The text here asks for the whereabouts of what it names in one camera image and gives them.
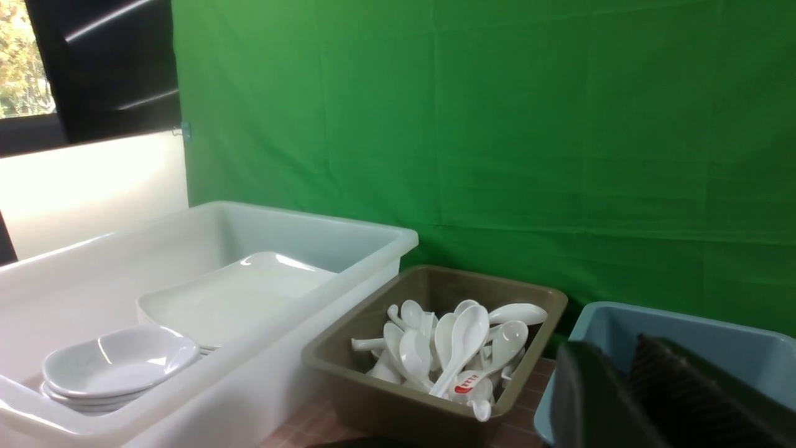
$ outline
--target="green backdrop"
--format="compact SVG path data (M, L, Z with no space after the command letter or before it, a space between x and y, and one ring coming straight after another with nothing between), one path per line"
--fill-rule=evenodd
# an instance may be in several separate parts
M192 204L411 227L408 264L796 336L796 1L174 0L174 22Z

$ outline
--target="tiled surface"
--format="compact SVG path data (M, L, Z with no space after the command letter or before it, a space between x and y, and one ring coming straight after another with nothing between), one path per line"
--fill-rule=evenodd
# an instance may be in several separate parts
M539 360L520 399L506 423L495 434L491 448L543 448L533 429L533 415L542 392L555 367L551 360ZM261 446L267 448L304 448L318 443L335 442L365 436L340 424L331 402L323 395L311 400L274 431Z

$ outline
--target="plastic bin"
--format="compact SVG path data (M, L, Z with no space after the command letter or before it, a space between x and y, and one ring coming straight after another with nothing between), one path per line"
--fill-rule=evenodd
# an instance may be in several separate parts
M380 337L389 305L407 299L441 316L470 298L491 310L510 303L532 303L548 312L547 320L531 327L527 352L509 386L481 423L472 410L422 392L365 375L372 366L369 353L353 352L351 338ZM368 434L421 446L486 446L517 401L567 306L560 291L434 266L420 266L396 277L329 327L303 351L304 362L325 374L334 408L346 425Z
M256 446L320 390L301 349L416 245L412 230L214 202L2 267L0 446ZM267 250L338 275L109 415L32 390L52 350L136 325L142 294Z
M796 340L780 333L676 312L595 302L583 309L569 340L596 345L627 373L640 333L669 338L796 411ZM555 442L550 427L555 380L553 372L534 417L537 433L550 445Z

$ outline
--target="tree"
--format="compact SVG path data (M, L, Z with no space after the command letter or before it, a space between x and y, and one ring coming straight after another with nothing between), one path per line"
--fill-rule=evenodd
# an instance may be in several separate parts
M54 110L25 0L0 0L0 118Z

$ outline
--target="olive green bin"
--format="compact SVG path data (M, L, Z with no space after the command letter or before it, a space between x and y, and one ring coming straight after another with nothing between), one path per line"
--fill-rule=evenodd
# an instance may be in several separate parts
M543 324L530 328L529 342L509 386L496 391L488 422L479 422L469 407L367 376L375 364L367 352L354 352L351 339L381 337L387 307L413 299L437 316L452 312L465 299L492 311L512 303L539 305L548 312ZM320 371L341 423L367 434L434 448L488 446L511 412L567 306L567 296L544 286L478 273L416 266L393 278L310 342L304 363ZM528 429L533 422L528 421Z

